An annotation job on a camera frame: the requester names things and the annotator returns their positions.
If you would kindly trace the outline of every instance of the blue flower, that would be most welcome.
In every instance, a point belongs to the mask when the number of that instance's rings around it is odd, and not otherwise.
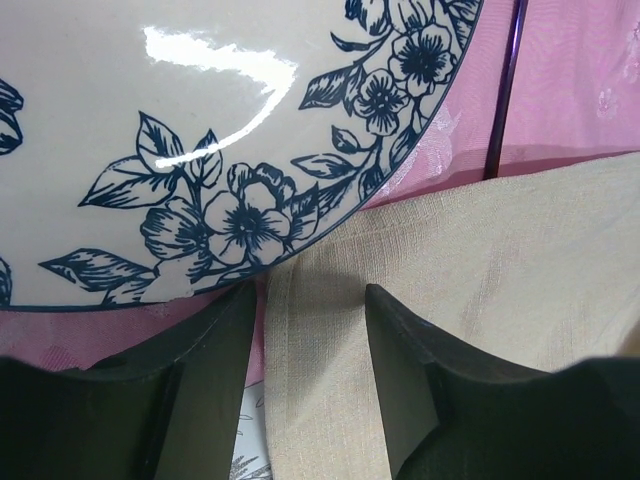
[[[218,193],[204,212],[213,232],[210,251],[226,265],[272,264],[285,253],[291,232],[293,180],[270,165],[253,170],[240,163],[227,181],[229,190]]]
[[[367,76],[353,107],[356,115],[367,119],[369,133],[386,137],[398,130],[398,112],[408,103],[408,97],[398,89],[391,74],[379,69]]]
[[[451,34],[449,30],[431,24],[408,33],[393,42],[389,70],[412,97],[431,95],[437,84],[449,81],[453,71]]]
[[[151,208],[140,226],[145,246],[151,254],[163,262],[180,260],[185,275],[197,279],[211,265],[209,232],[193,205],[175,197],[163,207]]]

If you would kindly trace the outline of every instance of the blue leaf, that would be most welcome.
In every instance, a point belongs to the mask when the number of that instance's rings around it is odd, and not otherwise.
[[[376,164],[364,172],[358,182],[358,195],[360,196],[360,201],[364,202],[367,200],[378,189],[378,187],[382,185],[382,182],[384,182],[384,174],[382,173],[380,165]]]
[[[334,183],[330,187],[320,190],[318,195],[320,218],[324,217],[327,213],[340,205],[345,194],[351,188],[352,182],[353,178],[347,177]]]
[[[102,305],[114,306],[139,303],[142,295],[144,295],[144,292],[155,279],[156,276],[153,273],[143,273],[130,278],[126,282],[109,290],[102,300]]]
[[[349,161],[333,153],[295,158],[291,163],[312,177],[327,180],[345,177],[356,170]]]
[[[309,82],[307,93],[300,104],[300,110],[306,108],[330,108],[344,98],[347,80],[354,67],[341,68],[324,73]]]
[[[432,0],[390,0],[389,9],[393,28],[402,34],[421,30],[433,19]]]
[[[11,112],[0,109],[0,155],[8,155],[22,144],[22,131]]]
[[[331,127],[331,141],[336,150],[348,155],[357,153],[361,149],[360,142],[353,133],[336,126]]]
[[[186,211],[169,208],[151,208],[140,226],[144,244],[160,260],[183,257],[201,249],[206,238],[202,224],[194,222],[195,209],[185,201]]]
[[[178,175],[153,173],[139,157],[128,157],[110,164],[92,185],[78,206],[138,208],[159,205],[176,189]]]
[[[462,48],[467,45],[469,35],[478,17],[479,0],[444,0],[451,18],[456,38]]]
[[[391,168],[397,167],[402,161],[409,155],[416,142],[420,137],[413,130],[413,127],[409,125],[405,130],[398,135],[398,138],[393,142],[390,152],[389,163]]]
[[[166,172],[156,162],[162,158],[184,155],[180,138],[164,123],[140,112],[140,128],[136,140],[138,156],[153,172]]]
[[[347,0],[345,16],[357,19],[369,34],[380,35],[388,24],[387,0]]]
[[[291,240],[306,240],[311,237],[318,228],[320,220],[320,205],[318,203],[318,184],[316,183],[308,191],[293,197],[291,200]]]
[[[218,140],[212,130],[209,130],[202,140],[196,145],[195,153],[206,150],[211,145],[216,145]],[[202,186],[211,188],[220,178],[222,173],[222,152],[204,153],[201,157],[189,162],[189,169],[193,178]]]
[[[11,303],[12,289],[11,268],[0,258],[0,306],[6,307]]]
[[[103,250],[80,248],[69,255],[40,264],[87,292],[102,292],[151,270]]]
[[[342,40],[340,37],[333,33],[331,34],[331,40],[333,40],[333,43],[335,43],[336,46],[343,52],[366,52],[371,48],[373,43],[375,43],[347,42],[346,40]]]
[[[22,110],[24,99],[18,91],[0,78],[0,110],[15,113]]]
[[[360,87],[367,78],[367,72],[361,65],[356,67],[349,75],[347,80],[347,87],[345,89],[344,98],[342,103],[347,115],[353,115],[353,104],[356,101],[356,97],[360,94]]]

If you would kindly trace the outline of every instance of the pink tablecloth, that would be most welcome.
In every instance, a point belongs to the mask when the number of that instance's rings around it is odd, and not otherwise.
[[[418,148],[369,206],[480,181],[514,0],[485,0],[445,103]],[[501,175],[640,150],[640,2],[530,2]],[[262,376],[261,281],[248,383]],[[200,310],[215,297],[105,313],[1,313],[0,355],[86,368]]]

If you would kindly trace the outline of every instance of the ceramic plate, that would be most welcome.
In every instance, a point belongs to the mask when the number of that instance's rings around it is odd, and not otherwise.
[[[263,271],[384,184],[481,0],[5,0],[0,305],[168,301]]]

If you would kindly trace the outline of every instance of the beige cloth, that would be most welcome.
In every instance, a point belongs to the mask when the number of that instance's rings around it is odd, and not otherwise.
[[[265,323],[276,480],[390,478],[364,324],[367,283],[530,367],[638,353],[640,155],[362,212],[276,267]]]

